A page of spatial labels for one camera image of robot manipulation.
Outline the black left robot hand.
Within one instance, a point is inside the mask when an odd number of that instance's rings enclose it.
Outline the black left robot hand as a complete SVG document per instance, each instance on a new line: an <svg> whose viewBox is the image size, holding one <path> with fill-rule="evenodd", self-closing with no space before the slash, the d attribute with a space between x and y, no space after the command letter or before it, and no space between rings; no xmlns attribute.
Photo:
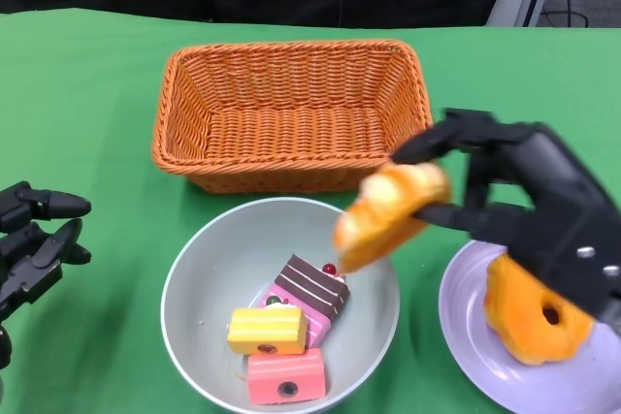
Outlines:
<svg viewBox="0 0 621 414"><path fill-rule="evenodd" d="M85 265L79 245L91 202L78 195L33 188L26 181L1 191L1 319L34 303L62 277L62 266Z"/></svg>

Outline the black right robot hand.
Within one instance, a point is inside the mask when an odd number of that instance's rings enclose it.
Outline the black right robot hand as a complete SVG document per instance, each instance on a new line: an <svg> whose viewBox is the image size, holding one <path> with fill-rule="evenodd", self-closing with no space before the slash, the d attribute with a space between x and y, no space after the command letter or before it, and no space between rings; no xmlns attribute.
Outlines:
<svg viewBox="0 0 621 414"><path fill-rule="evenodd" d="M449 109L391 159L414 165L451 150L470 156L462 205L437 202L416 218L504 246L542 284L618 330L620 210L560 137L543 123Z"/></svg>

